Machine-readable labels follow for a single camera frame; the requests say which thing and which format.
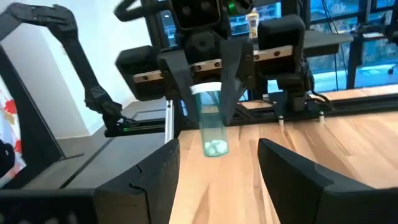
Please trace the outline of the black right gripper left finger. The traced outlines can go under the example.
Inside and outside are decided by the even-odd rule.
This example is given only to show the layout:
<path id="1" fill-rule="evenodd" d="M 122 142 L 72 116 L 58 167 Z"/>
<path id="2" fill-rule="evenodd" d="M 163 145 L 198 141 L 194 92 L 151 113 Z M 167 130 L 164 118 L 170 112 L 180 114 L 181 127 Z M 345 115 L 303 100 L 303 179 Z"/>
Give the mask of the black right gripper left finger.
<path id="1" fill-rule="evenodd" d="M 169 224 L 179 170 L 173 139 L 96 189 L 98 224 Z"/>

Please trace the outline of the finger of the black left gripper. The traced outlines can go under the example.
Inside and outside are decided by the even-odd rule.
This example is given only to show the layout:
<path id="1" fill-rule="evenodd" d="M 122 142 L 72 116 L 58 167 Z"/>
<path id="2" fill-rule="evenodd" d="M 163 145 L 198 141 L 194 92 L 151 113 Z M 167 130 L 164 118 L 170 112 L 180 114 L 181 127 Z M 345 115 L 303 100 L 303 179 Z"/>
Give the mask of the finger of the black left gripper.
<path id="1" fill-rule="evenodd" d="M 166 99 L 173 100 L 176 108 L 183 101 L 187 110 L 185 121 L 197 128 L 199 122 L 197 102 L 190 89 L 193 86 L 192 71 L 184 50 L 160 53 L 158 65 L 165 82 Z"/>
<path id="2" fill-rule="evenodd" d="M 253 74 L 253 46 L 243 39 L 220 42 L 221 91 L 220 113 L 223 124 L 229 124 L 235 107 L 246 90 L 248 75 Z"/>

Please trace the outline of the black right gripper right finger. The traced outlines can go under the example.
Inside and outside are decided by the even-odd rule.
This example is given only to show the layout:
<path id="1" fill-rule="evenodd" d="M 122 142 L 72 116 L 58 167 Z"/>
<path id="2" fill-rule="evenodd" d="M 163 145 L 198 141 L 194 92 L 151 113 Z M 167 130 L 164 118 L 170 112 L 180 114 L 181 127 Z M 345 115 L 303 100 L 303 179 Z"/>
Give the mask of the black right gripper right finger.
<path id="1" fill-rule="evenodd" d="M 262 178 L 281 224 L 362 224 L 373 214 L 370 186 L 260 139 Z"/>

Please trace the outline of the teal pill bottle white cap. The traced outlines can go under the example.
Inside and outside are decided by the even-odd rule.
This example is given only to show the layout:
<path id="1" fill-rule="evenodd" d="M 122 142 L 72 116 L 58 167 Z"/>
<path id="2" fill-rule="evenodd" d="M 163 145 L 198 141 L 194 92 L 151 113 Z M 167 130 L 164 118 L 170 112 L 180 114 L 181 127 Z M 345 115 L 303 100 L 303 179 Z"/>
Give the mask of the teal pill bottle white cap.
<path id="1" fill-rule="evenodd" d="M 226 127 L 220 103 L 220 82 L 206 82 L 190 87 L 198 111 L 203 153 L 206 157 L 220 157 L 229 152 Z"/>

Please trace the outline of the black jointed stand arm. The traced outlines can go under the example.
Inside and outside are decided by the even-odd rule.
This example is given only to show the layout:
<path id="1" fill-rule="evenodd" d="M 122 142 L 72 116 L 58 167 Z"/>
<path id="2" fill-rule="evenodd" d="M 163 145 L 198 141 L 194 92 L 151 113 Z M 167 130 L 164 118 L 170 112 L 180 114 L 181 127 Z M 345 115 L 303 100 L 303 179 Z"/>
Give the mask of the black jointed stand arm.
<path id="1" fill-rule="evenodd" d="M 100 85 L 81 46 L 74 14 L 65 6 L 10 3 L 0 12 L 0 41 L 21 24 L 46 27 L 61 43 L 85 93 L 85 107 L 102 116 L 107 138 L 156 133 L 164 127 L 160 119 L 137 121 L 122 114 L 122 104 L 112 100 Z"/>

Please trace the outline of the white yellow small bottle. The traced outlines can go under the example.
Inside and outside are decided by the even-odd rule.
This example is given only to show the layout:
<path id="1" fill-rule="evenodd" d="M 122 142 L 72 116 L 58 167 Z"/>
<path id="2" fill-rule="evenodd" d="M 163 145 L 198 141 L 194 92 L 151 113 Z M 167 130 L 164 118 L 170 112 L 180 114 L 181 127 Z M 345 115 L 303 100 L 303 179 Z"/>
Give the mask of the white yellow small bottle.
<path id="1" fill-rule="evenodd" d="M 253 8 L 252 11 L 246 16 L 246 20 L 248 22 L 248 32 L 250 39 L 256 39 L 258 37 L 257 27 L 259 23 L 259 13 L 256 8 Z"/>

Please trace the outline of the dark grey desk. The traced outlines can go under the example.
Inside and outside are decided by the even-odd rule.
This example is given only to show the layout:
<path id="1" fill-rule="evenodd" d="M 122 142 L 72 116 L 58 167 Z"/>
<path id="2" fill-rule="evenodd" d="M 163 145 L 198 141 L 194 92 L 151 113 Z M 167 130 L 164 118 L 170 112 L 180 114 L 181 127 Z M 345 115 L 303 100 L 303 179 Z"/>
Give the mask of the dark grey desk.
<path id="1" fill-rule="evenodd" d="M 340 44 L 350 43 L 353 37 L 345 34 L 327 34 L 319 31 L 308 30 L 305 32 L 303 43 L 303 54 L 307 57 L 336 54 Z M 254 45 L 253 55 L 255 61 L 270 60 L 291 56 L 294 48 L 291 45 L 276 47 L 273 49 L 260 50 Z"/>

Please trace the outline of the black screen floral image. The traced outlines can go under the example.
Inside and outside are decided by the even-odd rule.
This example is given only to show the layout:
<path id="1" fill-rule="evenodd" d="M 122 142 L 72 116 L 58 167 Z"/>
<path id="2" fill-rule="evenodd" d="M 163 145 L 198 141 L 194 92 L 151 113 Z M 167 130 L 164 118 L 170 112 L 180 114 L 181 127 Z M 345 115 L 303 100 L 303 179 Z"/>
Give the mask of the black screen floral image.
<path id="1" fill-rule="evenodd" d="M 18 72 L 0 46 L 0 76 L 16 104 L 22 158 L 27 164 L 3 189 L 21 189 L 62 157 L 61 148 Z"/>

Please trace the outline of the silver aluminium bracket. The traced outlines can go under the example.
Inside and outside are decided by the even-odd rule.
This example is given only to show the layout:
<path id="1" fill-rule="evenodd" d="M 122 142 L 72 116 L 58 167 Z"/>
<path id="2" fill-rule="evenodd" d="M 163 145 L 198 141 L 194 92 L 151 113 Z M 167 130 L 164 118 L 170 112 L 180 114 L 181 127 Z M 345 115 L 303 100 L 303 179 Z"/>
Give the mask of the silver aluminium bracket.
<path id="1" fill-rule="evenodd" d="M 167 107 L 165 110 L 165 143 L 168 143 L 174 138 L 174 103 L 172 100 L 167 100 Z"/>

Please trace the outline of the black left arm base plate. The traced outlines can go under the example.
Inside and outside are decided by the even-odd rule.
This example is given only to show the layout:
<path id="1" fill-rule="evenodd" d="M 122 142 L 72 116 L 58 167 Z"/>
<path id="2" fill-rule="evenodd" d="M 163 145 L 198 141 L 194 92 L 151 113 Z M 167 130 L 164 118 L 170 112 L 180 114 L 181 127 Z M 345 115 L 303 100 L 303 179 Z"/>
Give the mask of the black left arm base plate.
<path id="1" fill-rule="evenodd" d="M 301 121 L 308 119 L 318 119 L 321 116 L 321 111 L 326 114 L 327 111 L 335 110 L 334 106 L 330 106 L 327 103 L 317 103 L 314 101 L 307 102 L 303 111 L 294 112 L 288 110 L 285 105 L 275 104 L 273 106 L 274 113 L 277 119 L 283 119 L 284 121 Z"/>

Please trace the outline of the black aluminium rig frame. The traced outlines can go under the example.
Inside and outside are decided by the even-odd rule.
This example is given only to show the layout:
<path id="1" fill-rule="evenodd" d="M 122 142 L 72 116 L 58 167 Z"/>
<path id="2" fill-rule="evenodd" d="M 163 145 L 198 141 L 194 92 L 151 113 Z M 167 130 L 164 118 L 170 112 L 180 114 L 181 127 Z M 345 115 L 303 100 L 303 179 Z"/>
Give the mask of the black aluminium rig frame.
<path id="1" fill-rule="evenodd" d="M 233 118 L 226 126 L 244 126 L 250 124 L 273 123 L 276 121 L 283 126 L 284 120 L 277 119 L 273 106 L 275 104 L 287 106 L 285 94 L 282 92 L 275 92 L 271 93 L 269 97 L 265 96 L 267 95 L 263 95 L 263 98 L 260 100 L 242 101 L 237 103 Z M 326 114 L 321 111 L 321 116 L 318 118 L 320 122 L 323 122 L 323 119 L 326 116 L 334 117 L 353 114 L 378 113 L 383 111 L 398 111 L 398 93 L 339 100 L 329 100 L 326 96 L 320 96 L 320 94 L 314 98 L 307 95 L 307 99 L 304 101 L 304 109 L 307 102 L 310 101 L 327 103 L 330 106 L 335 107 L 335 110 L 327 111 Z M 259 103 L 260 106 L 248 108 L 244 103 Z M 174 138 L 177 138 L 181 131 L 198 129 L 198 127 L 196 128 L 189 122 L 186 122 L 186 117 L 187 116 L 183 115 L 181 111 L 178 112 L 178 108 L 174 106 Z"/>

